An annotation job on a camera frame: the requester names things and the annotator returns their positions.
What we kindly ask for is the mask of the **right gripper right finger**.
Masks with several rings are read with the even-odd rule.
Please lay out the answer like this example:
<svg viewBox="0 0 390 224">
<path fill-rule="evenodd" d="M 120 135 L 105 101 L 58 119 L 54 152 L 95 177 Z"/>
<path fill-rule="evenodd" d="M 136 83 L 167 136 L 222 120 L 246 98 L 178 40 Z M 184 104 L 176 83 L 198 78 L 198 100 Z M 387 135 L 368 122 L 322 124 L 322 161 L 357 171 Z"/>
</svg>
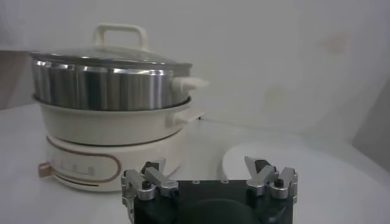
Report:
<svg viewBox="0 0 390 224">
<path fill-rule="evenodd" d="M 291 167 L 285 167 L 281 172 L 265 159 L 244 157 L 244 162 L 250 174 L 246 181 L 247 187 L 256 197 L 263 196 L 266 191 L 272 198 L 286 200 L 292 198 L 297 203 L 298 173 Z"/>
</svg>

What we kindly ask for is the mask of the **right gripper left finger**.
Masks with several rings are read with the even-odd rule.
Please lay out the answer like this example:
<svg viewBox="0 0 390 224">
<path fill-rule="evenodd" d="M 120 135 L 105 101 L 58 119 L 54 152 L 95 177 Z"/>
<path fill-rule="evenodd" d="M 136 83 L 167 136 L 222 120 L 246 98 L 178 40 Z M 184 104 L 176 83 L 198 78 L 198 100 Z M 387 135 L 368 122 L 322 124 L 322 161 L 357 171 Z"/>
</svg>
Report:
<svg viewBox="0 0 390 224">
<path fill-rule="evenodd" d="M 174 198 L 179 193 L 179 182 L 162 174 L 165 159 L 146 162 L 140 172 L 128 169 L 121 176 L 122 204 L 129 220 L 135 219 L 135 199 L 151 201 L 157 195 Z"/>
</svg>

